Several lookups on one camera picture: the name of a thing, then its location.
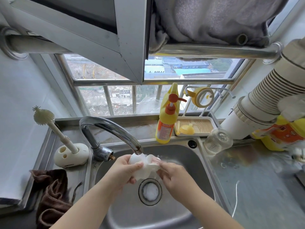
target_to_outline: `white brush holder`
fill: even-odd
[[[78,148],[78,152],[73,154],[67,146],[60,146],[54,155],[55,165],[61,168],[67,168],[76,165],[83,165],[89,157],[89,148],[85,144],[74,144]]]

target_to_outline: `drain strainer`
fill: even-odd
[[[147,206],[157,204],[162,197],[162,188],[153,178],[145,179],[139,186],[140,200]]]

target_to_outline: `left hand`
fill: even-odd
[[[101,179],[114,192],[120,191],[127,183],[135,184],[132,174],[143,167],[143,162],[128,165],[131,154],[117,158],[105,176]]]

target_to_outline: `yellow dish soap bottle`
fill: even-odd
[[[185,99],[179,98],[178,84],[173,83],[165,94],[160,108],[156,140],[161,144],[166,144],[170,141],[170,136],[179,114],[180,100],[186,102]]]

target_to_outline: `sink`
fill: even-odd
[[[188,146],[188,142],[196,142],[196,148]],[[219,196],[215,188],[215,180],[211,175],[204,158],[203,146],[196,138],[171,139],[167,145],[160,145],[155,140],[139,141],[145,154],[153,154],[166,162],[182,165],[196,181],[198,186],[226,211],[226,199]],[[132,150],[123,143],[105,145],[112,149],[115,157],[132,154]],[[94,186],[113,165],[113,162],[92,162],[88,189]],[[152,187],[154,194],[146,196],[145,190]],[[111,228],[190,228],[202,227],[200,222],[182,204],[174,200],[167,191],[161,178],[152,172],[148,179],[139,180],[136,184],[127,184],[115,202],[110,206],[108,213],[101,224],[101,229]]]

